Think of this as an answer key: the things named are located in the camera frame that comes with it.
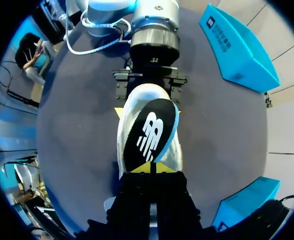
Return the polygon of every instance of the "woman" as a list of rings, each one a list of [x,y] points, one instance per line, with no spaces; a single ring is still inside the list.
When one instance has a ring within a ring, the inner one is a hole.
[[[26,71],[27,76],[43,86],[45,80],[39,75],[39,70],[44,65],[46,56],[52,61],[56,56],[51,42],[44,41],[33,33],[27,33],[20,41],[15,58],[18,66]]]

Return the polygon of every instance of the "black clamp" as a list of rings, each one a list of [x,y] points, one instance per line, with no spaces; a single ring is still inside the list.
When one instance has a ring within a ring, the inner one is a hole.
[[[121,69],[114,71],[113,76],[117,81],[116,99],[121,101],[123,105],[127,99],[127,87],[130,78],[155,77],[169,80],[169,96],[176,105],[181,103],[182,86],[188,82],[187,75],[183,72],[179,72],[175,67],[164,66],[149,66],[146,67],[143,73],[134,73],[131,70]]]

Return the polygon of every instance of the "blue foam block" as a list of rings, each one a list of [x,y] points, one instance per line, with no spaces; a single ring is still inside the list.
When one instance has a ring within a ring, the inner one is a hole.
[[[250,185],[220,202],[212,225],[219,231],[229,228],[252,214],[266,201],[274,199],[280,181],[259,177]]]
[[[249,28],[210,4],[199,24],[211,44],[223,79],[258,93],[280,86],[267,52]]]

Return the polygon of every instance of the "nb logo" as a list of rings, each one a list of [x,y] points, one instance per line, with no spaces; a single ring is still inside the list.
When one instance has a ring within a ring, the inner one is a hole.
[[[140,151],[143,151],[143,157],[146,156],[146,162],[153,160],[151,150],[156,150],[163,131],[163,121],[157,119],[154,112],[149,113],[146,122],[142,128],[146,136],[140,136],[137,141],[137,147],[140,145]]]
[[[215,19],[213,19],[213,17],[209,17],[208,21],[207,21],[207,26],[209,28],[212,28],[213,24],[215,23]]]

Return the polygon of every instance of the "gray circular platform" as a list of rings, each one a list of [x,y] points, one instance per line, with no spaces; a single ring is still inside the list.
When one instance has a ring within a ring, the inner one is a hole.
[[[263,173],[266,107],[263,95],[221,78],[198,25],[201,15],[181,9],[180,18],[181,56],[174,66],[189,82],[178,135],[188,190],[207,227],[220,200]],[[98,41],[81,25],[71,36],[77,51],[103,44]],[[119,117],[112,71],[123,68],[128,50],[115,45],[77,56],[64,44],[47,74],[38,116],[40,167],[56,212],[71,232],[86,230],[88,219],[105,223],[103,203],[117,190]]]

